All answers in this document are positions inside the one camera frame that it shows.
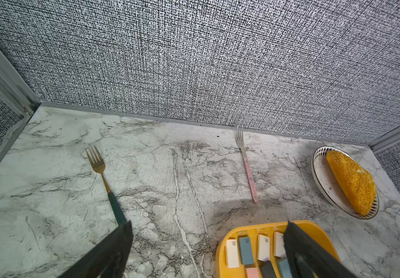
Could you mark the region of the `blue eraser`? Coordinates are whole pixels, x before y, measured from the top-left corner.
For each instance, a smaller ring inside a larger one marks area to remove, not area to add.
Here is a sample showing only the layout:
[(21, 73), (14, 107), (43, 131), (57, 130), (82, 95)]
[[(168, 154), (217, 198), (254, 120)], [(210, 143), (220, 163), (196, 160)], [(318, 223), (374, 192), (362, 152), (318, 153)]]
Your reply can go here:
[(281, 278), (292, 278), (290, 265), (287, 258), (281, 258), (276, 261)]
[(240, 260), (242, 265), (248, 266), (254, 264), (254, 257), (252, 251), (252, 243), (251, 238), (248, 236), (239, 237), (239, 252), (240, 252)]

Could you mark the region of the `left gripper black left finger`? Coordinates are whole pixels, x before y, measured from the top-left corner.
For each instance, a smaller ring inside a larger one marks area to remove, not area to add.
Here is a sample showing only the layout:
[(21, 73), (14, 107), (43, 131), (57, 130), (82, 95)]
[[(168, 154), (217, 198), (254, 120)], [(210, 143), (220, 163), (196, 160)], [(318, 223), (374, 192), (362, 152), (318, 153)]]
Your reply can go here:
[(121, 224), (60, 276), (62, 278), (121, 278), (133, 244), (130, 221)]

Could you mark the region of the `white eraser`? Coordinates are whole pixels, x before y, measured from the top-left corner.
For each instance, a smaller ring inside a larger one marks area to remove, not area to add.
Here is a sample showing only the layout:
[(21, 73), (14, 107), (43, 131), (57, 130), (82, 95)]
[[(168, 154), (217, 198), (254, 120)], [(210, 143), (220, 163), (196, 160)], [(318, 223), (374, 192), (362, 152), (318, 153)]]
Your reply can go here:
[(225, 243), (225, 255), (228, 268), (239, 268), (238, 243), (236, 239), (228, 239)]
[(268, 236), (258, 235), (257, 259), (262, 262), (269, 261), (270, 259), (270, 238)]
[(280, 232), (274, 232), (274, 256), (277, 258), (286, 257), (283, 234)]

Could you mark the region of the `pink eraser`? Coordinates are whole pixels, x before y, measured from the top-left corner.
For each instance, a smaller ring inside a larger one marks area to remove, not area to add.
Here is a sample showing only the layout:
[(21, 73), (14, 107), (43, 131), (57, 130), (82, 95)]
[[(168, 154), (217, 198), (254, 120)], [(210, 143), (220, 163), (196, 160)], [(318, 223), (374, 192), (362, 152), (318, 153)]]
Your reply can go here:
[(247, 278), (260, 278), (259, 269), (252, 267), (252, 268), (245, 268), (245, 273)]

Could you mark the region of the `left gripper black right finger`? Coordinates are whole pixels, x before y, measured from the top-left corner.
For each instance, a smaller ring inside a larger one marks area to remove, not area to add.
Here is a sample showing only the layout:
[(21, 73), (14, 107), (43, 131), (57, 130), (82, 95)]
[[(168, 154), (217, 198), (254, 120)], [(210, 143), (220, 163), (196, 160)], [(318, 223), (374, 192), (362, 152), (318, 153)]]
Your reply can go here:
[(286, 258), (294, 278), (354, 278), (342, 263), (306, 234), (297, 224), (289, 222), (283, 234)]

